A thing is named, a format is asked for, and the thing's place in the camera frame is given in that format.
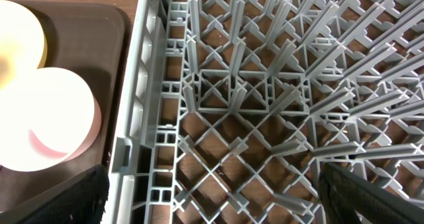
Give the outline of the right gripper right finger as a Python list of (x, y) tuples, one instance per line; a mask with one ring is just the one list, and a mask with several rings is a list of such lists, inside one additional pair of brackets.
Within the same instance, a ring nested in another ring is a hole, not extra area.
[(319, 176), (319, 198), (329, 223), (422, 223), (423, 209), (342, 166), (326, 163)]

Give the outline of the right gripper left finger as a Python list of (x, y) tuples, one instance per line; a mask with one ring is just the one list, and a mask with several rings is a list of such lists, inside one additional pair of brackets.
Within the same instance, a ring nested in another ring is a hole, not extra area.
[(97, 164), (1, 213), (1, 224), (99, 224), (108, 195), (107, 169)]

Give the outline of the pink white bowl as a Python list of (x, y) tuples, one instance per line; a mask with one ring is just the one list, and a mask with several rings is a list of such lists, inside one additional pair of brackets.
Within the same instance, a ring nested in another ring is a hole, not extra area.
[(82, 77), (35, 70), (1, 92), (1, 165), (32, 172), (69, 161), (94, 143), (100, 127), (100, 106)]

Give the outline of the yellow plastic plate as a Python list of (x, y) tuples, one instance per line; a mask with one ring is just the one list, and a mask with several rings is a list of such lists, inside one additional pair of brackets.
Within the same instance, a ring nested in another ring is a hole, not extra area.
[(47, 53), (46, 36), (35, 14), (1, 0), (1, 89), (17, 76), (44, 67)]

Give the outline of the grey plastic dishwasher rack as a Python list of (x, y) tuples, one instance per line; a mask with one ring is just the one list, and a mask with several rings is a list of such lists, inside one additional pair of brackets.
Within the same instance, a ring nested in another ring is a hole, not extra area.
[(104, 223), (324, 223), (328, 162), (423, 205), (423, 0), (138, 0)]

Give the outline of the dark brown serving tray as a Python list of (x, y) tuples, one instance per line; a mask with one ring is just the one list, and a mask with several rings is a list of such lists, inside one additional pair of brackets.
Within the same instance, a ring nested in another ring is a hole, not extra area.
[(40, 21), (47, 39), (46, 66), (81, 76), (99, 103), (102, 122), (95, 142), (71, 161), (35, 172), (1, 168), (1, 211), (37, 196), (106, 161), (120, 89), (125, 39), (123, 12), (111, 5), (22, 1)]

